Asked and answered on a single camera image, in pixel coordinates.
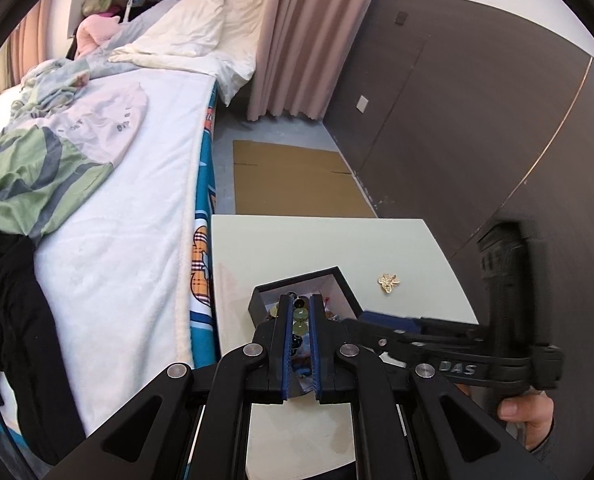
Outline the person's right hand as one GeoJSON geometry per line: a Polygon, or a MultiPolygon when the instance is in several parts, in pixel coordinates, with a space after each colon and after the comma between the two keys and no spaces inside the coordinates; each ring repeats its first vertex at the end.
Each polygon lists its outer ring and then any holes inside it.
{"type": "Polygon", "coordinates": [[[554,402],[544,391],[532,390],[503,400],[497,414],[505,422],[524,425],[525,448],[533,451],[551,434],[554,402]]]}

